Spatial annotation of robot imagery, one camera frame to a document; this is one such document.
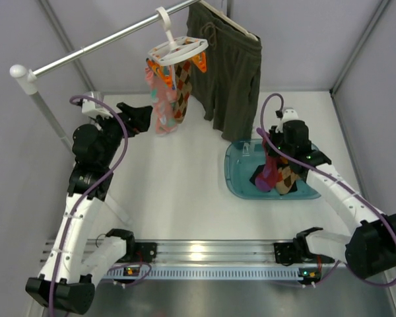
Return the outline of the black sock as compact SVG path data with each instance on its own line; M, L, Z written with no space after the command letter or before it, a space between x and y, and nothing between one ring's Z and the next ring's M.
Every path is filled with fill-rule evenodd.
M265 165L264 165L264 164L259 165L259 166L255 169L254 173L251 175L249 181L250 181L253 185L255 185L255 182L256 182L257 177L262 173L262 171L263 171L264 168L265 168Z

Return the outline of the maroon striped sock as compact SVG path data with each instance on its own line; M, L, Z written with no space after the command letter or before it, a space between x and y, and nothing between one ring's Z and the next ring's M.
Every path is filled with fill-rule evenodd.
M265 139L263 139L262 145L265 153L265 168L263 169L262 173L257 177L255 186L261 192L269 192L273 188L275 188L275 185L277 183L277 164L279 160L269 155L270 146Z

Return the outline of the white round clip hanger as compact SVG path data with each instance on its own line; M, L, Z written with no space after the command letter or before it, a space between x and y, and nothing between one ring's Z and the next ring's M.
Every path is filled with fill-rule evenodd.
M189 36L173 37L172 23L167 10L158 7L156 12L167 37L166 42L148 51L148 56L157 64L161 66L175 65L203 53L208 48L209 44L206 39Z

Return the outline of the brown argyle sock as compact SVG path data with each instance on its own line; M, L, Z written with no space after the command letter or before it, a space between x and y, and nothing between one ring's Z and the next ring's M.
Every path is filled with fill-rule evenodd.
M297 181L300 176L289 165L280 165L277 169L278 179L275 189L279 195L287 195L298 191Z
M174 119L178 124L184 121L189 97L192 92L191 84L192 64L183 61L175 65L177 101L174 104Z

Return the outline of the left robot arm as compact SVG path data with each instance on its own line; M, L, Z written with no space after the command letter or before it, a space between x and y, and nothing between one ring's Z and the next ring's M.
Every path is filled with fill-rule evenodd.
M95 251L83 258L92 225L108 196L114 170L123 160L127 140L149 130L152 106L132 107L124 102L93 123L73 132L75 165L69 178L65 211L53 248L37 277L26 282L26 292L53 316L85 314L92 305L96 286L118 263L141 267L144 251L134 234L111 229Z

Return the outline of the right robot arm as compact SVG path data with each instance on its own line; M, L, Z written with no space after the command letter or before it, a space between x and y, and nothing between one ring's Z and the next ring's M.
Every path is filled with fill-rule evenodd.
M347 234L321 227L299 232L296 241L304 257L339 260L360 279L396 267L396 214L384 214L344 181L331 159L313 146L302 120L272 126L266 147L269 155L286 159L291 170L320 194L347 227Z

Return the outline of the pink patterned sock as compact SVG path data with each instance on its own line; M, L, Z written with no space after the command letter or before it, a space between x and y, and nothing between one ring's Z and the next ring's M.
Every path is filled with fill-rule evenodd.
M155 129L157 135L166 135L177 129L173 105L177 100L177 92L166 83L149 66L145 68L145 81L150 89L153 111L156 116Z

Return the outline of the yellow-orange clothes peg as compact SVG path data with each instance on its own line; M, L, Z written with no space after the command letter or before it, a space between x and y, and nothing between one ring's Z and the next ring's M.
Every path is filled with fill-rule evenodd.
M176 80L173 77L173 71L171 66L161 66L155 60L147 58L147 66L152 70L152 72L160 77L164 84L174 90L176 87Z

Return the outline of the teal plastic basin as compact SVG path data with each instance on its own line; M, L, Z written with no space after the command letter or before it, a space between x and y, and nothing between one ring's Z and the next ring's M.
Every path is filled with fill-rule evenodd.
M250 182L258 166L265 163L261 139L231 143L225 153L224 177L228 189L237 197L251 200L310 200L321 195L303 180L296 182L297 190L281 195L276 190L262 192Z

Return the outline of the orange clothes peg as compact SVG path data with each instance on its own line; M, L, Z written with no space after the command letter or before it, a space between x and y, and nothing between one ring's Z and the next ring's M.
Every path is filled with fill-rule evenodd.
M207 58L205 52L198 53L191 58L194 65L200 70L202 73L207 72Z

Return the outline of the olive green shorts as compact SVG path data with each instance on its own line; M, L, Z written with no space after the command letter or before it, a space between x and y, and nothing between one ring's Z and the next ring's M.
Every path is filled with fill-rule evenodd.
M207 121L235 142L251 137L259 98L262 45L201 3L190 6L187 35L206 39L207 71L191 74L192 95Z

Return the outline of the aluminium mounting rail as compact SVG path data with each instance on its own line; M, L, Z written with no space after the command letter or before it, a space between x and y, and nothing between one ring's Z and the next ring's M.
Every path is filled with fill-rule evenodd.
M38 276L78 283L86 279L274 281L314 285L342 263L327 256L301 259L291 242L270 240L160 240L106 237L70 250L47 242Z

